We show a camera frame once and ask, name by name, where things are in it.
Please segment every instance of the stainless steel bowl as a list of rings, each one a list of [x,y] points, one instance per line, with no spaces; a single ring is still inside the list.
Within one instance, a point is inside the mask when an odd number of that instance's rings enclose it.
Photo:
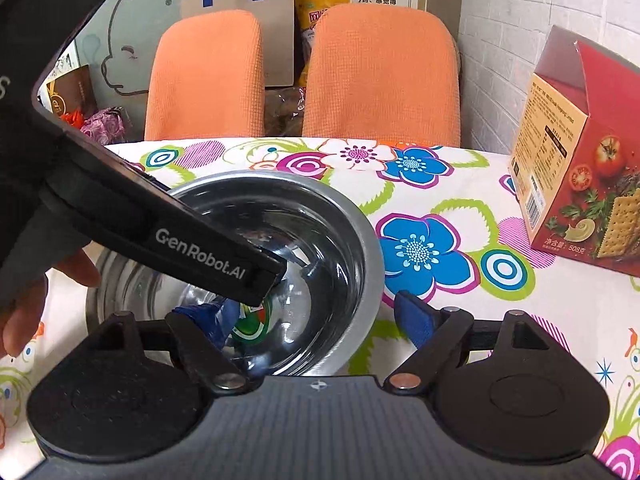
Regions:
[[[325,184],[277,171],[221,173],[171,194],[288,261],[263,311],[243,307],[245,326],[236,325],[225,354],[252,376],[336,373],[367,336],[382,297],[382,251],[366,216]],[[162,319],[215,297],[113,251],[98,267],[102,285],[86,303],[90,330],[119,310]]]

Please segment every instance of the table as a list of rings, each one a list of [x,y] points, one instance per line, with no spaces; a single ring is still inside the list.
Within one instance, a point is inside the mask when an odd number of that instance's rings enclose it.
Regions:
[[[383,379],[415,351],[389,306],[398,290],[406,288],[435,308],[459,306],[477,319],[525,310],[609,394],[610,419],[596,454],[623,478],[638,474],[640,280],[532,251],[506,156],[297,138],[140,142],[110,149],[171,187],[250,168],[304,174],[342,192],[375,227],[387,272],[378,318],[345,373]],[[427,224],[431,249],[440,253],[431,270],[414,246],[400,242],[405,246],[398,248],[397,241],[413,235],[419,240]],[[0,361],[0,475],[5,480],[19,477],[39,457],[24,423],[28,391],[86,334],[85,289],[55,271],[50,278],[41,329],[20,357]],[[68,313],[63,321],[61,309]]]

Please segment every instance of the tomato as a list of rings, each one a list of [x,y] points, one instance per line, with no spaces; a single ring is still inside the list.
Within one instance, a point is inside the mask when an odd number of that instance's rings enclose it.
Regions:
[[[574,191],[584,191],[588,189],[593,180],[591,168],[586,164],[578,164],[569,171],[569,186]]]
[[[625,168],[625,155],[622,153],[620,139],[615,136],[604,137],[595,153],[596,172],[604,178],[617,176]]]

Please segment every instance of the yellow plastic bag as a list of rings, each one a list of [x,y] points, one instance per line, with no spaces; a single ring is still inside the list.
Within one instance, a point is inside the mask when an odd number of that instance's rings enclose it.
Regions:
[[[306,74],[309,69],[309,57],[314,46],[314,28],[320,16],[330,7],[348,4],[351,0],[296,0],[296,12],[302,29],[302,44],[305,54],[305,67],[298,80],[299,86],[306,86]]]

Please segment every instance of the chair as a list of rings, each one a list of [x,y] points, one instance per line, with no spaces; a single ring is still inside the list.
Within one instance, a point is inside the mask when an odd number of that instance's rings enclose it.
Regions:
[[[145,140],[261,137],[263,109],[262,36],[251,13],[210,12],[162,35]]]
[[[303,137],[460,145],[458,60],[438,18],[344,4],[315,32]]]

